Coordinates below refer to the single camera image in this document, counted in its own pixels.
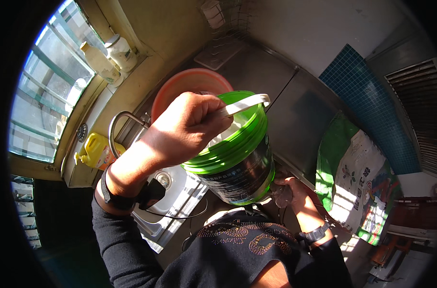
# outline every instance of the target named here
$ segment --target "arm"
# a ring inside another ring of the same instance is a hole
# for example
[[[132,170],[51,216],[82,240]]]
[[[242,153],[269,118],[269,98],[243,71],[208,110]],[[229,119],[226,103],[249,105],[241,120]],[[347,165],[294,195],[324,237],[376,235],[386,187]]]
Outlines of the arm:
[[[232,118],[210,115],[224,106],[212,95],[181,94],[108,169],[105,180],[109,191],[133,198],[150,174],[196,156],[233,122]],[[106,204],[101,181],[94,198],[93,229],[111,283],[115,287],[152,287],[163,271],[130,216],[133,209],[118,210]]]
[[[294,177],[275,179],[277,185],[288,185],[292,190],[292,210],[297,216],[302,232],[309,233],[324,225],[325,221],[319,215],[310,196],[304,191],[304,184]],[[320,275],[330,280],[337,280],[339,283],[351,283],[351,277],[343,261],[342,251],[337,239],[332,235],[331,229],[327,229],[323,239],[311,245],[311,255],[319,267]]]

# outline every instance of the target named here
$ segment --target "green bucket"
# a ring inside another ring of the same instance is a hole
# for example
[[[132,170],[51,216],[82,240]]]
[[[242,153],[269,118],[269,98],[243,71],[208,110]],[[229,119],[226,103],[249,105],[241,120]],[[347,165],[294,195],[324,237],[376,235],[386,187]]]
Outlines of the green bucket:
[[[229,105],[252,95],[255,93],[233,91],[218,97]],[[235,117],[243,119],[245,124],[226,139],[202,150],[182,167],[196,174],[223,201],[247,205],[266,198],[275,166],[263,105],[255,105]]]

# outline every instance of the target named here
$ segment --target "sequin pattern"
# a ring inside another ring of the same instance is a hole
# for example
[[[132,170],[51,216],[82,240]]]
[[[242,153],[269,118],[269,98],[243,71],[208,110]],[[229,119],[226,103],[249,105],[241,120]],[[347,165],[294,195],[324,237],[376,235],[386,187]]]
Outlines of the sequin pattern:
[[[240,222],[238,219],[232,222],[220,222],[203,227],[197,234],[198,238],[217,237],[219,235],[229,236],[228,238],[212,239],[214,245],[218,244],[243,244],[246,240],[245,236],[250,230],[260,229],[263,233],[252,239],[248,245],[249,250],[256,255],[263,255],[274,245],[286,255],[291,253],[290,245],[281,239],[285,236],[292,241],[295,241],[294,236],[284,226],[269,222]],[[266,245],[260,245],[260,241],[268,239],[270,242]]]

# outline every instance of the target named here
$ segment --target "yellow bottle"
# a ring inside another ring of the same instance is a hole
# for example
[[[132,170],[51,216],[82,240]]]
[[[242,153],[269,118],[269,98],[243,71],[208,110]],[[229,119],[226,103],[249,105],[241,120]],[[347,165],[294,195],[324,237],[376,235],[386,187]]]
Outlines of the yellow bottle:
[[[126,151],[121,144],[115,143],[115,145],[119,155]],[[100,170],[105,170],[109,164],[116,161],[116,158],[111,152],[108,138],[97,133],[90,134],[79,154],[77,152],[74,154],[76,165],[78,159],[87,166]]]

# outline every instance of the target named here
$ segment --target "glass pane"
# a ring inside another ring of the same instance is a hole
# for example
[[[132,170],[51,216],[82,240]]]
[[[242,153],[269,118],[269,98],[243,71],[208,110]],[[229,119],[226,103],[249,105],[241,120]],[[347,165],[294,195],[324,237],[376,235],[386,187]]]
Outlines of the glass pane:
[[[67,0],[26,59],[10,115],[10,152],[53,162],[68,117],[95,76],[79,49],[84,41],[106,54],[76,3]]]

